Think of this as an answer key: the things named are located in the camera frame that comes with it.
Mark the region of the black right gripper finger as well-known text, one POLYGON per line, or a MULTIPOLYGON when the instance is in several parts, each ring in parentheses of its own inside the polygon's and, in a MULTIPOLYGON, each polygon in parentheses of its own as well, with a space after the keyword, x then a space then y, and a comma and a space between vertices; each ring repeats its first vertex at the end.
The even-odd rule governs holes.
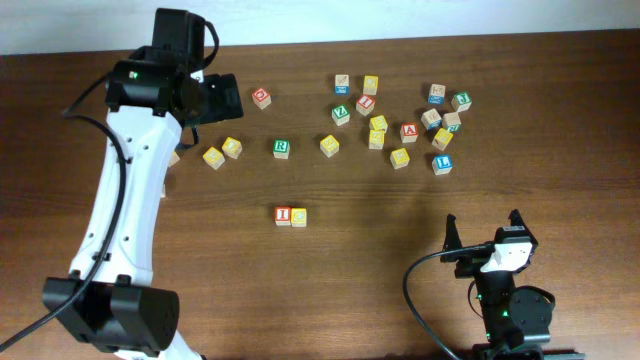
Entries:
POLYGON ((456 226, 456 217, 448 214, 446 218, 446 234, 443 244, 444 250, 458 250, 462 248, 462 242, 456 226))
POLYGON ((514 209, 509 214, 510 226, 516 229, 524 229, 525 223, 518 209, 514 209))

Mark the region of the green letter R block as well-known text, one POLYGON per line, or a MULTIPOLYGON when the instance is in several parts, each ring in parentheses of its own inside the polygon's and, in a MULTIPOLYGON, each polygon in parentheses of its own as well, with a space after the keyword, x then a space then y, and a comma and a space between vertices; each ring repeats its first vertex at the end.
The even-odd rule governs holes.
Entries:
POLYGON ((284 139, 275 139, 273 145, 273 155, 277 159, 288 159, 290 155, 290 142, 284 139))

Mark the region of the yellow letter C block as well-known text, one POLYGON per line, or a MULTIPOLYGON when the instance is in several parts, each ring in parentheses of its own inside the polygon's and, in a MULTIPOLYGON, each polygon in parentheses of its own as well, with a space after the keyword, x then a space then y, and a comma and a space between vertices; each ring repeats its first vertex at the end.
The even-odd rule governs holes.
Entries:
POLYGON ((306 227, 308 221, 306 208, 292 208, 291 209, 291 226, 292 227, 306 227))

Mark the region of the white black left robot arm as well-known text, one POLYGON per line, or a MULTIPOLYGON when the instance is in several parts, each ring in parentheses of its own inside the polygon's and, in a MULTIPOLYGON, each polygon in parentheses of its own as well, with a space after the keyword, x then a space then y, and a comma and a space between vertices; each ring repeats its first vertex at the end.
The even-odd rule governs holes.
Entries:
POLYGON ((243 115, 234 75, 204 75, 199 50, 144 47, 103 78, 107 137, 93 212, 65 278, 43 303, 79 342, 121 359, 197 359, 180 335, 176 292, 152 287, 153 238, 172 155, 186 127, 243 115))

